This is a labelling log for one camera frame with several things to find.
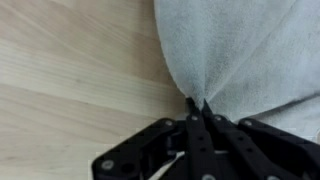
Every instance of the wood grain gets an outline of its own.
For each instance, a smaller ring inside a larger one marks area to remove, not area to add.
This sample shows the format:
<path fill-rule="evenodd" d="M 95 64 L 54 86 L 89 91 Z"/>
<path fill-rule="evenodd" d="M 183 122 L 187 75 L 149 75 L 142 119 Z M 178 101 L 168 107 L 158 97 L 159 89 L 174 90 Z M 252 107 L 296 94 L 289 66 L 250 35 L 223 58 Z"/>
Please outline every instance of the wood grain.
<path fill-rule="evenodd" d="M 152 0 L 0 1 L 1 179 L 91 179 L 97 155 L 183 101 Z"/>

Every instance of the wooden surface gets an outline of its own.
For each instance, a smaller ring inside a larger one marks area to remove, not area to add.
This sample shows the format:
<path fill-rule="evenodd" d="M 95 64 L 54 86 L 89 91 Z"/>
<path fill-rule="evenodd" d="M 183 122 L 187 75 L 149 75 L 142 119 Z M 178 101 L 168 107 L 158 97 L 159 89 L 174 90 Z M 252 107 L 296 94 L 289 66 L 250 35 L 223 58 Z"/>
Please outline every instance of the wooden surface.
<path fill-rule="evenodd" d="M 152 0 L 0 1 L 0 179 L 91 179 L 97 155 L 183 101 Z"/>

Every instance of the wooden table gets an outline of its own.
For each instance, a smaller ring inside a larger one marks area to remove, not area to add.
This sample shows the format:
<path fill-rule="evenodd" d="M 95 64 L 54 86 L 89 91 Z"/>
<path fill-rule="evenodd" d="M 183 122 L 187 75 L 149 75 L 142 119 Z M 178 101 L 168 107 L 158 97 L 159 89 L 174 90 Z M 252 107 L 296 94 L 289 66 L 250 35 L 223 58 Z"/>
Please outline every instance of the wooden table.
<path fill-rule="evenodd" d="M 0 179 L 91 179 L 99 154 L 183 111 L 153 0 L 0 1 Z"/>

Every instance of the screw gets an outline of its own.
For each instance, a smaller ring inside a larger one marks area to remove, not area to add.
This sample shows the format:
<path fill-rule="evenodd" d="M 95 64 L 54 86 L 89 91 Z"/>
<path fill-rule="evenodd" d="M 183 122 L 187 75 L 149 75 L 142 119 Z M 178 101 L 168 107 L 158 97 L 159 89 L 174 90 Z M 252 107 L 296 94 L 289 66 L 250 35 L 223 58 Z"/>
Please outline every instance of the screw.
<path fill-rule="evenodd" d="M 198 117 L 197 116 L 191 116 L 191 119 L 194 120 L 194 121 L 197 121 Z"/>
<path fill-rule="evenodd" d="M 166 125 L 168 125 L 168 126 L 172 126 L 173 125 L 173 123 L 172 123 L 172 121 L 166 121 Z"/>
<path fill-rule="evenodd" d="M 107 160 L 107 161 L 104 161 L 102 164 L 101 164 L 101 167 L 102 169 L 104 170 L 111 170 L 114 166 L 114 162 L 112 160 Z"/>
<path fill-rule="evenodd" d="M 202 176 L 202 180 L 216 180 L 216 178 L 211 174 L 205 174 Z"/>
<path fill-rule="evenodd" d="M 280 180 L 280 178 L 278 178 L 276 176 L 268 176 L 267 180 Z"/>
<path fill-rule="evenodd" d="M 221 117 L 220 116 L 216 116 L 214 117 L 217 121 L 221 121 Z"/>
<path fill-rule="evenodd" d="M 245 123 L 246 125 L 248 125 L 248 126 L 252 126 L 252 122 L 250 122 L 250 121 L 248 121 L 248 120 L 245 121 L 244 123 Z"/>

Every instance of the white towel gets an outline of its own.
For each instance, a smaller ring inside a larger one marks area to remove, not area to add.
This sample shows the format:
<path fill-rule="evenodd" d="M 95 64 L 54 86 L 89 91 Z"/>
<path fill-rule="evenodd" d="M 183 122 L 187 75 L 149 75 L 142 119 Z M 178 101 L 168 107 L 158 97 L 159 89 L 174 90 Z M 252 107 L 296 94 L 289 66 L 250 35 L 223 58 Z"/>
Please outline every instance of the white towel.
<path fill-rule="evenodd" d="M 155 0 L 155 11 L 173 79 L 199 107 L 315 140 L 320 1 Z"/>

